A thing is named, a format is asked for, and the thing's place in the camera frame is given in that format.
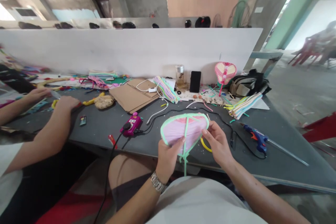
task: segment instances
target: glass jar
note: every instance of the glass jar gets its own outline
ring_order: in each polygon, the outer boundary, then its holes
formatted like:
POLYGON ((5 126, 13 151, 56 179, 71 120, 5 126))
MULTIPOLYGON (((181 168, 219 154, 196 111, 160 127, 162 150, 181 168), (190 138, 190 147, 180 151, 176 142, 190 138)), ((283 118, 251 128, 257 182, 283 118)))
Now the glass jar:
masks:
POLYGON ((184 88, 184 66, 183 65, 176 65, 176 86, 178 88, 184 88))

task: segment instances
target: gray floor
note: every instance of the gray floor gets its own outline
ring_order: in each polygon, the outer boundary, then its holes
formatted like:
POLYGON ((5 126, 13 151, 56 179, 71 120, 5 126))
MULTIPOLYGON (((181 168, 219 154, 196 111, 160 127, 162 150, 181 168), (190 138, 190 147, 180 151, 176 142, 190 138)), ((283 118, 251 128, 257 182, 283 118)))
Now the gray floor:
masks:
MULTIPOLYGON (((308 69, 311 59, 293 67, 287 64, 293 57, 285 52, 274 67, 268 76, 272 91, 267 96, 276 109, 304 133, 303 124, 310 124, 336 111, 336 68, 327 70, 326 65, 314 64, 308 69)), ((261 71, 265 63, 265 60, 256 60, 253 68, 261 71)), ((323 142, 336 147, 336 139, 323 142)), ((336 170, 336 159, 317 149, 319 147, 336 156, 336 152, 323 142, 315 143, 315 149, 336 170)), ((287 195, 282 198, 311 223, 336 223, 336 195, 287 195)))

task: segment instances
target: person's left hand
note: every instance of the person's left hand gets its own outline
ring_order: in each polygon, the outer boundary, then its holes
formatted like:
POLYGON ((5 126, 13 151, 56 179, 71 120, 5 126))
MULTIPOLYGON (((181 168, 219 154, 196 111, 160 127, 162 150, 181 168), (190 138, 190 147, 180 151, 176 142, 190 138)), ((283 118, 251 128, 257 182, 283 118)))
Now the person's left hand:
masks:
POLYGON ((25 95, 22 98, 22 100, 26 101, 29 104, 37 103, 45 97, 50 97, 51 96, 50 91, 51 89, 46 87, 33 89, 32 91, 29 92, 29 94, 25 95))
POLYGON ((159 159, 155 172, 161 183, 167 184, 173 174, 177 154, 185 140, 185 137, 180 138, 172 147, 166 145, 162 139, 159 141, 159 159))

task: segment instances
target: wristwatch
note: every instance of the wristwatch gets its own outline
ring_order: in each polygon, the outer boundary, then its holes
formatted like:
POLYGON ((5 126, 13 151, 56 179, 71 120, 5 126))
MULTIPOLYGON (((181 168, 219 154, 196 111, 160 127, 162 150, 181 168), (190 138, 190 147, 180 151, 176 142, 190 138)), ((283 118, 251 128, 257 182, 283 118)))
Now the wristwatch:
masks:
POLYGON ((155 190, 158 191, 159 193, 163 193, 165 191, 165 189, 167 188, 167 186, 165 184, 161 183, 161 181, 157 177, 155 171, 151 175, 150 180, 151 180, 155 190))

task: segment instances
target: gray table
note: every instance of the gray table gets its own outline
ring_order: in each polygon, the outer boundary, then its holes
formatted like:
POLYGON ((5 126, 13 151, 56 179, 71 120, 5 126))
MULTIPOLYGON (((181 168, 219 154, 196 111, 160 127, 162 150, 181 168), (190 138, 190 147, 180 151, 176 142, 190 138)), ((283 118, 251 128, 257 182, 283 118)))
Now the gray table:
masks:
MULTIPOLYGON (((90 100, 93 97, 98 96, 98 93, 95 91, 84 94, 85 91, 86 90, 81 89, 64 91, 63 94, 71 95, 81 101, 90 100)), ((276 147, 273 147, 271 144, 267 144, 267 159, 259 160, 247 150, 246 146, 238 138, 235 140, 234 148, 231 149, 233 157, 257 178, 315 191, 336 193, 336 172, 313 149, 302 135, 300 135, 300 133, 292 127, 278 113, 278 111, 276 111, 267 97, 264 97, 263 99, 270 107, 270 110, 251 109, 248 111, 250 117, 243 116, 240 119, 240 122, 258 129, 270 139, 306 161, 309 166, 305 166, 296 161, 276 147)), ((186 101, 179 102, 178 104, 170 103, 164 113, 171 109, 184 109, 189 103, 190 102, 186 101)), ((139 115, 143 117, 144 120, 141 127, 142 130, 147 129, 148 126, 146 125, 146 122, 148 118, 153 113, 161 110, 162 104, 164 104, 164 102, 158 99, 139 112, 139 115)), ((209 106, 214 112, 219 113, 225 122, 232 120, 223 107, 209 106)), ((192 109, 201 107, 205 108, 201 103, 194 103, 190 106, 192 109)), ((171 116, 194 112, 195 111, 192 110, 184 110, 182 112, 171 111, 165 116, 157 118, 153 124, 152 130, 148 134, 139 135, 129 139, 122 136, 118 142, 118 148, 119 150, 127 152, 157 157, 158 141, 161 138, 160 127, 162 123, 171 116)), ((44 127, 49 120, 51 113, 52 112, 38 112, 32 115, 27 115, 16 119, 7 126, 27 132, 35 132, 44 127)), ((227 136, 229 136, 231 130, 227 125, 222 123, 219 116, 210 113, 210 111, 208 114, 210 119, 216 121, 227 136)), ((117 103, 104 111, 99 111, 94 105, 90 105, 75 112, 74 117, 76 117, 76 122, 71 131, 69 137, 70 140, 96 145, 102 148, 112 148, 112 145, 108 140, 108 135, 112 134, 116 139, 119 135, 119 130, 129 119, 130 115, 117 103), (84 127, 79 127, 79 118, 81 115, 87 116, 87 125, 84 127)), ((243 137, 245 142, 252 149, 256 148, 254 140, 251 139, 251 136, 243 130, 238 122, 233 122, 232 127, 241 137, 243 137)), ((191 150, 187 159, 189 161, 188 164, 221 171, 219 165, 214 161, 212 154, 206 151, 200 142, 191 150)))

